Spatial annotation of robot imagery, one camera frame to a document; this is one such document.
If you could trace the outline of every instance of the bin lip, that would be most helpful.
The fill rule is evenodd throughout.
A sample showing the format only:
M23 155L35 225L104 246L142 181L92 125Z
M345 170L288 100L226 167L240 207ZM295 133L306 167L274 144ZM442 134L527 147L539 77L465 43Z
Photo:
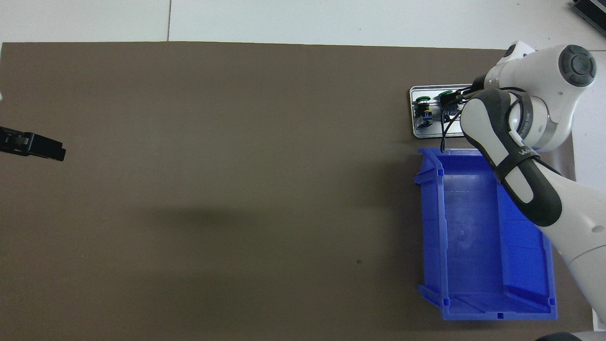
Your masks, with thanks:
M417 152L419 154L429 154L429 155L468 155L471 157L475 157L478 155L482 155L482 153L480 153L479 150L477 150L476 148L448 148L444 151L444 153L442 153L440 151L440 148L419 148L417 150Z
M438 160L438 156L436 155L436 153L440 153L440 150L438 148L419 148L418 150L419 154L423 155L423 158L427 158L430 162L431 165L433 166L433 169L437 171L442 171L442 173L444 173L444 167L442 167L442 162L440 162L440 160ZM417 175L429 171L431 168L426 168L426 169L421 169Z

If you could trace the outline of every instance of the gray joint cap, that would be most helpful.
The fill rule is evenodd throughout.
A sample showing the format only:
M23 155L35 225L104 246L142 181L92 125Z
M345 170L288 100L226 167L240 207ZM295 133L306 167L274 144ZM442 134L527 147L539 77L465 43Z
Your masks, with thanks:
M596 60L581 46L566 46L560 53L559 62L562 77L576 87L588 86L596 77Z

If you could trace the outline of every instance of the metal tray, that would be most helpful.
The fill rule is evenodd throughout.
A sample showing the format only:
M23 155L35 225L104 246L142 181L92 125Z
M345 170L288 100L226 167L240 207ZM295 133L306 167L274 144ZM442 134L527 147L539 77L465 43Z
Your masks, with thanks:
M433 85L433 86L413 86L410 88L410 115L412 118L413 134L418 138L436 138L442 137L442 128L439 121L439 113L441 110L440 100L438 95L446 90L458 90L468 87L471 84L451 84L451 85ZM418 128L419 120L415 119L415 100L421 96L429 96L429 108L434 116L434 123L426 128ZM462 137L463 131L459 120L453 122L448 130L446 137Z

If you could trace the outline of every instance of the black cable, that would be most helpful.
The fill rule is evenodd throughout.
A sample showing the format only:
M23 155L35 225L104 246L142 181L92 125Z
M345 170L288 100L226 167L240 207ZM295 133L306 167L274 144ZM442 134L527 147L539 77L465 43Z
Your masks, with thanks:
M457 119L457 117L459 117L461 115L461 111L459 111L449 122L448 126L446 127L446 129L444 129L444 108L447 108L448 106L452 105L452 104L458 104L462 102L462 95L457 96L457 98L455 98L454 100L448 102L445 106L442 107L442 109L440 110L440 124L442 126L442 139L440 140L440 152L444 153L444 150L446 150L446 133L448 132L450 126L453 124L453 122Z
M515 86L500 87L499 90L515 90L515 91L520 91L520 92L526 92L526 90L518 88L518 87L515 87Z
M511 115L511 111L513 110L513 107L516 106L517 104L520 104L520 115L522 115L522 104L520 103L520 99L516 99L515 101L513 101L513 103L509 106L509 108L507 108L507 113L505 113L505 117L507 117L507 119L509 120L509 115Z
M558 172L555 168L551 167L548 163L546 163L545 161L543 161L540 157L538 158L534 158L532 160L537 161L538 163L542 164L543 166L545 166L545 168L549 169L550 171L554 172L555 174L558 174L559 176L563 177L563 175Z

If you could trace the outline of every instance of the black object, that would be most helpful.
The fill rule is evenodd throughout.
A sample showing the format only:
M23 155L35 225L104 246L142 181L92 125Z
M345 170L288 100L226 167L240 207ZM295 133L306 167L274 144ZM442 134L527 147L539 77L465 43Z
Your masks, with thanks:
M417 104L417 110L415 112L415 118L421 117L421 124L419 128L427 128L433 124L433 116L431 109L429 109L429 103Z
M581 339L569 333L554 333L536 339L536 341L581 341Z
M505 51L503 58L511 55L515 49L516 49L516 44L513 44L512 46L510 46L509 49L507 49L507 51Z
M477 76L476 79L473 80L473 83L471 84L471 88L468 91L466 91L465 93L483 90L485 80L486 80L486 73L483 75Z
M3 152L63 161L65 149L62 146L61 142L42 135L0 127L0 151Z
M454 115L454 117L450 118L450 122L448 124L448 126L446 126L446 128L444 128L444 115L442 115L442 138L440 141L440 152L444 153L444 150L446 150L446 134L448 133L448 130L450 129L450 126L452 126L453 122L456 121L457 118L459 118L459 116L461 115L461 111L457 111L457 113Z
M518 166L520 162L526 160L527 158L536 159L539 157L539 154L526 146L519 147L517 150L509 151L509 155L507 155L494 169L496 181L499 183L503 182L503 179L507 176L507 174L509 174L515 167Z
M584 87L593 82L598 66L589 51L581 46L568 45L560 53L559 68L568 83Z
M461 95L461 91L455 91L451 93L441 93L438 98L440 99L440 107L445 108L449 105L458 105L456 101Z
M606 36L606 1L574 0L572 9L601 34Z

